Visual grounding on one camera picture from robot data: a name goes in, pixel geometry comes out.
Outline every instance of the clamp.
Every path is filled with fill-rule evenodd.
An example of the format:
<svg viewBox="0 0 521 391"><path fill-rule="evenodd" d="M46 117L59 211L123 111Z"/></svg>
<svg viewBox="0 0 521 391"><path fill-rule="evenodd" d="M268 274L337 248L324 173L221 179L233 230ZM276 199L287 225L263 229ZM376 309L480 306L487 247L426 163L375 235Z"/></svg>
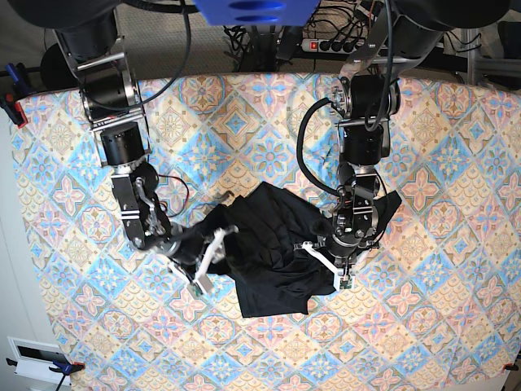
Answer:
<svg viewBox="0 0 521 391"><path fill-rule="evenodd" d="M62 380L59 381L58 387L56 388L56 391L59 390L59 388L62 386L63 380L65 380L65 376L70 376L72 373L79 372L83 369L85 369L85 364L81 362L73 362L70 363L61 363L53 360L53 365L57 366L57 368L49 367L49 369L55 373L62 373Z"/></svg>
<svg viewBox="0 0 521 391"><path fill-rule="evenodd" d="M6 111L11 121L18 126L18 129L27 125L27 117L25 116L24 109L20 105L20 102L15 102L15 98L12 94L0 95L0 108Z"/></svg>

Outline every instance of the black garment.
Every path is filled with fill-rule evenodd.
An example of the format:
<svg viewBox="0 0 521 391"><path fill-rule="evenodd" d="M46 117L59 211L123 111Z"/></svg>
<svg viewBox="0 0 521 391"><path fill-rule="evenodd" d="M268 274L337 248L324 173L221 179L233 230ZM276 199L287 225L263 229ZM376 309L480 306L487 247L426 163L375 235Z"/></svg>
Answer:
<svg viewBox="0 0 521 391"><path fill-rule="evenodd" d="M400 205L396 197L391 216ZM239 228L238 234L225 238L227 258L211 265L208 273L235 280L244 318L307 314L311 296L335 290L333 274L321 262L304 250L293 251L293 244L317 241L310 227L318 219L325 219L319 209L263 182L230 207L218 205L200 223L205 234L232 224Z"/></svg>

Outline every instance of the cable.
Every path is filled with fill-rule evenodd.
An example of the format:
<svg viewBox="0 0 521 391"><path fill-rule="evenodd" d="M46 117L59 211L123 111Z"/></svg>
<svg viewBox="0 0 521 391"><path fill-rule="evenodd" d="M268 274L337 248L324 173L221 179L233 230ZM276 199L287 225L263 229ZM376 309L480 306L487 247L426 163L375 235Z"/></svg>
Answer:
<svg viewBox="0 0 521 391"><path fill-rule="evenodd" d="M329 40L329 42L334 42L334 41L336 41L336 40L339 38L339 35L340 35L340 34L343 34L343 35L345 36L344 39L350 38L350 35L351 35L352 31L354 30L354 28L357 26L357 23L353 23L353 22L351 21L351 22L349 22L348 24L346 24L343 28L341 28L341 29L336 33L336 35L335 35L332 39ZM346 34L346 33L344 33L344 30L345 30L347 27L351 27L351 28L349 29L348 33Z"/></svg>
<svg viewBox="0 0 521 391"><path fill-rule="evenodd" d="M471 41L469 41L468 43L464 43L464 45L468 45L470 43L472 43L473 41L475 41L477 38L478 38L479 34L476 35ZM478 44L474 47L470 47L468 49L463 49L463 50L458 50L456 49L456 47L454 47L454 42L453 42L453 39L450 37L450 35L447 34L447 38L449 39L449 42L450 42L450 46L453 47L453 51L455 51L456 53L467 53L468 51L475 51L476 49L479 49L481 47L481 44Z"/></svg>
<svg viewBox="0 0 521 391"><path fill-rule="evenodd" d="M481 37L481 33L476 34L475 37L473 37L469 42L464 42L456 35L454 31L448 31L447 33L451 34L453 37L455 37L462 45L470 45L472 42L474 42L476 39Z"/></svg>
<svg viewBox="0 0 521 391"><path fill-rule="evenodd" d="M347 16L354 18L354 12L352 12L351 8L341 7L341 6L320 6L318 9L320 10L337 10L344 12Z"/></svg>
<svg viewBox="0 0 521 391"><path fill-rule="evenodd" d="M155 2L144 2L143 0L123 0L123 3L139 8L144 11L160 12L162 14L195 14L199 12L196 6L176 6L174 4L157 4Z"/></svg>
<svg viewBox="0 0 521 391"><path fill-rule="evenodd" d="M337 32L340 31L340 29L339 29L338 27L336 27L336 24L334 24L333 22L331 22L330 20L327 20L327 19L313 20L313 21L309 24L309 26L310 26L310 27L315 27L315 26L317 25L317 23L328 23L328 24L330 24L331 26L333 26Z"/></svg>
<svg viewBox="0 0 521 391"><path fill-rule="evenodd" d="M183 17L183 20L185 22L185 29L186 29L185 53L184 53L183 58L182 58L181 66L177 69L177 71L175 72L174 76L163 86L163 88L161 88L159 91L157 91L155 94L153 94L150 98L145 99L142 102L139 102L139 103L136 103L136 104L130 104L129 106L125 106L125 107L122 107L122 108L121 107L117 107L117 106L111 106L111 105L104 104L104 103L100 103L97 100L92 99L89 95L87 95L85 93L85 91L83 91L83 94L87 97L87 99L90 100L95 105L101 107L101 108L105 108L107 110L112 110L114 112L125 112L127 110L132 110L133 108L141 108L145 104L151 102L152 100L154 100L155 98L157 98L158 96L163 94L177 80L179 75L181 75L181 72L184 69L184 67L186 65L186 62L188 61L188 55L190 54L190 48L191 48L191 42L192 42L192 32L191 32L191 29L190 29L190 19L188 18L188 13L186 13L186 12L182 13L182 17Z"/></svg>
<svg viewBox="0 0 521 391"><path fill-rule="evenodd" d="M47 52L47 40L46 40L46 35L47 35L47 29L43 29L43 48L46 50Z"/></svg>
<svg viewBox="0 0 521 391"><path fill-rule="evenodd" d="M230 39L230 51L224 54L234 61L234 69L232 72L239 72L243 66L244 58L250 48L250 42L244 46L244 38L247 36L247 30L243 26L227 27L222 26L226 36Z"/></svg>
<svg viewBox="0 0 521 391"><path fill-rule="evenodd" d="M58 391L58 390L61 388L62 383L63 383L63 381L65 380L65 376L66 376L66 375L63 374L63 376L62 376L62 380L59 381L59 383L58 383L58 387L56 387L56 390L55 390L55 391Z"/></svg>
<svg viewBox="0 0 521 391"><path fill-rule="evenodd" d="M185 211L186 204L188 203L188 200L190 199L190 189L188 188L188 185L186 184L186 182L183 181L179 177L174 177L173 175L162 175L162 174L158 174L158 176L161 177L161 178L175 179L176 181L179 181L186 189L186 197L185 197L185 200L182 203L182 206L181 206L181 209L179 210L179 212L167 216L167 217L177 217L177 216L179 216L181 213L183 213Z"/></svg>
<svg viewBox="0 0 521 391"><path fill-rule="evenodd" d="M304 176L316 187L322 189L323 191L332 194L333 196L338 197L338 192L335 189L327 186L325 183L322 183L320 180L315 178L315 176L309 171L308 167L304 162L304 135L306 133L306 127L308 126L308 122L313 116L313 114L320 108L326 106L331 103L328 98L322 98L319 101L315 102L311 108L304 114L302 118L302 122L300 123L299 133L296 138L296 161L299 164L300 171L304 174Z"/></svg>
<svg viewBox="0 0 521 391"><path fill-rule="evenodd" d="M378 109L378 113L376 114L376 118L374 119L374 124L369 125L369 117L370 117L370 109L371 106L368 105L366 109L366 118L364 120L366 129L368 132L373 132L380 125L380 121L383 118L383 115L386 111L386 102L389 96L389 88L391 87L391 77L392 77L392 51L393 51L393 40L392 40L392 11L391 11L391 0L385 0L385 7L387 11L387 70L385 72L385 81L383 82L383 91L382 98L380 99L380 107Z"/></svg>
<svg viewBox="0 0 521 391"><path fill-rule="evenodd" d="M357 42L361 39L361 35L363 34L364 32L364 24L360 24L361 23L361 20L358 20L350 29L349 29L349 32L348 32L348 35L345 36L345 38L340 42L342 44L342 46L344 45L344 43L349 39L349 38L354 38L354 41L353 42L353 46L357 44ZM352 31L355 29L355 27L360 27L360 32L358 33L358 36L357 37L352 37L351 36L351 33Z"/></svg>

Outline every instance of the wire bundle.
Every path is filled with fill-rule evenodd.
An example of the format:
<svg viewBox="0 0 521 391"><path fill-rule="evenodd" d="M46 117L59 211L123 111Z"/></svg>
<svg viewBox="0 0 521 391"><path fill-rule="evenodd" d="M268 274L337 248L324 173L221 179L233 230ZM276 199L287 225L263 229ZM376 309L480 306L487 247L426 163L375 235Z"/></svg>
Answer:
<svg viewBox="0 0 521 391"><path fill-rule="evenodd" d="M458 37L454 33L454 31L448 31L445 35L449 39L450 46L453 48L453 51L456 52L456 53L467 53L468 51L475 51L476 49L479 49L481 47L481 44L478 44L478 45L474 45L473 47L469 47L469 48L466 48L466 49L456 49L456 47L454 46L453 39L452 39L452 37L454 37L460 43L461 46L467 46L467 45L470 45L472 42L475 42L478 38L481 38L481 33L478 33L469 42L464 42L462 39L460 39L460 37Z"/></svg>
<svg viewBox="0 0 521 391"><path fill-rule="evenodd" d="M230 39L230 51L225 51L225 55L234 61L233 72L238 72L250 47L246 28L244 26L222 27L226 36Z"/></svg>
<svg viewBox="0 0 521 391"><path fill-rule="evenodd" d="M329 46L340 40L341 46L349 42L354 49L357 44L365 41L370 27L370 18L360 18L361 12L357 9L358 5L358 2L351 1L322 1L309 18L304 31L308 37L313 38L316 38L317 35L330 37L331 34L334 34L329 39ZM321 27L327 25L332 29L320 30L317 29L318 25Z"/></svg>

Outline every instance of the patterned tablecloth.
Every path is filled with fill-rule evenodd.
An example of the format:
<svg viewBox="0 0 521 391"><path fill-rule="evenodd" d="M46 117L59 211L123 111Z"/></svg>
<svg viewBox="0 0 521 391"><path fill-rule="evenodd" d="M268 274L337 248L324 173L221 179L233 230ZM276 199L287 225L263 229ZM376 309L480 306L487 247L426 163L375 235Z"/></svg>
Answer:
<svg viewBox="0 0 521 391"><path fill-rule="evenodd" d="M188 77L147 106L151 163L188 183L178 221L260 181L329 209L304 178L296 132L331 77ZM163 81L142 83L150 96ZM309 301L309 316L242 319L227 277L194 301L150 253L127 245L77 92L28 98L11 127L34 271L56 339L86 369L74 389L396 390L498 376L521 345L520 98L401 80L392 154L379 164L403 199L355 289ZM310 167L335 183L327 110L305 139ZM158 193L178 211L184 188Z"/></svg>

